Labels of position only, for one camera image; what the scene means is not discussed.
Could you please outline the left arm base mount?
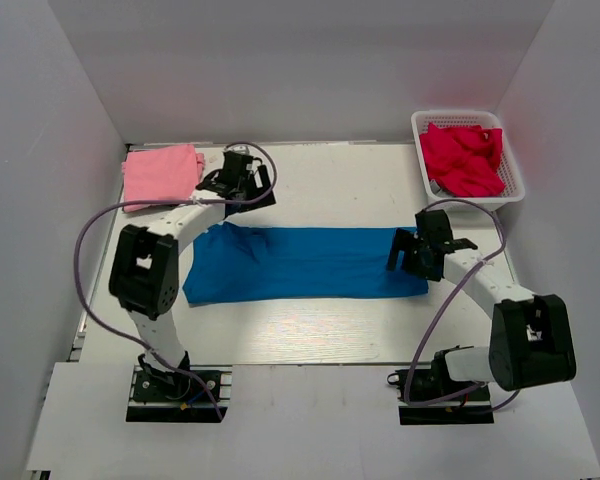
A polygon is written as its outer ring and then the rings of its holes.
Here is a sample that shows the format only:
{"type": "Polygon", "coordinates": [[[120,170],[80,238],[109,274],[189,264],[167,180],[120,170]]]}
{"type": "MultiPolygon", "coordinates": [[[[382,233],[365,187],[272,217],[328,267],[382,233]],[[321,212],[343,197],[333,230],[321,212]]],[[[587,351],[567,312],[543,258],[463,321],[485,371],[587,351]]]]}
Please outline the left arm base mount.
{"type": "Polygon", "coordinates": [[[125,421],[128,423],[217,424],[229,408],[232,368],[201,366],[192,371],[205,383],[220,413],[202,385],[186,377],[177,386],[167,385],[134,367],[125,421]]]}

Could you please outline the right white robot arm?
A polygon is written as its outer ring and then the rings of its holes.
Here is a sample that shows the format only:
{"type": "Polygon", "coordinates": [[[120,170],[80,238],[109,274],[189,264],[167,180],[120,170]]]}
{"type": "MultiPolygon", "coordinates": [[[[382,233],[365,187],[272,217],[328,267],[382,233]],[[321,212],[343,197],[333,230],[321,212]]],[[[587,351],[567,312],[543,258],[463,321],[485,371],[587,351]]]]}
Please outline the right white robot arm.
{"type": "Polygon", "coordinates": [[[404,397],[420,402],[459,396],[488,383],[514,392],[574,379],[577,364],[565,302],[515,283],[470,240],[444,235],[436,242],[430,235],[399,229],[387,267],[452,283],[455,293],[468,295],[491,321],[487,346],[437,352],[424,379],[408,374],[404,397]]]}

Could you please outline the blue polo shirt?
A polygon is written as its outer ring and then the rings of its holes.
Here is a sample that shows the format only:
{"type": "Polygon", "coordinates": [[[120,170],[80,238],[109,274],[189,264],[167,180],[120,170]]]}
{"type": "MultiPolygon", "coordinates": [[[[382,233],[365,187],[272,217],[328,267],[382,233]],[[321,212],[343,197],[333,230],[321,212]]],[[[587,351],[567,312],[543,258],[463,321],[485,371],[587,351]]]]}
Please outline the blue polo shirt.
{"type": "Polygon", "coordinates": [[[191,305],[427,294],[425,280],[386,269],[394,233],[393,228],[246,227],[224,222],[194,241],[182,290],[191,305]]]}

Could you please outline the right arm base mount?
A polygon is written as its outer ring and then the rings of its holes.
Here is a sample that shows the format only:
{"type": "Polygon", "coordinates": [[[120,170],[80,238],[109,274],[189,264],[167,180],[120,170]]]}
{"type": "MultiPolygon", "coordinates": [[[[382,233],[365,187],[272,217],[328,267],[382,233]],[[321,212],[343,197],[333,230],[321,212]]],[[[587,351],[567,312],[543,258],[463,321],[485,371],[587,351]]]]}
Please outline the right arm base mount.
{"type": "Polygon", "coordinates": [[[433,399],[463,390],[469,383],[444,384],[438,381],[432,368],[417,368],[409,393],[404,398],[407,369],[390,373],[386,382],[398,392],[398,417],[401,426],[460,426],[494,423],[491,396],[487,386],[433,403],[433,399]]]}

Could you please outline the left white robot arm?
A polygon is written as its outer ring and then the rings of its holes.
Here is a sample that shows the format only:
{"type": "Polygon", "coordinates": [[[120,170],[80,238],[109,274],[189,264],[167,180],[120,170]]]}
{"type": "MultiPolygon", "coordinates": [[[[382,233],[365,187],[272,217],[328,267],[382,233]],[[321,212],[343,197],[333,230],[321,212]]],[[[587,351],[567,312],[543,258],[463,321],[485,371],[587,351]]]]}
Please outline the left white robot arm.
{"type": "Polygon", "coordinates": [[[227,217],[275,203],[267,166],[248,157],[207,175],[193,196],[147,226],[128,224],[115,250],[109,293],[133,320],[154,375],[190,368],[171,309],[180,288],[179,257],[194,240],[227,217]]]}

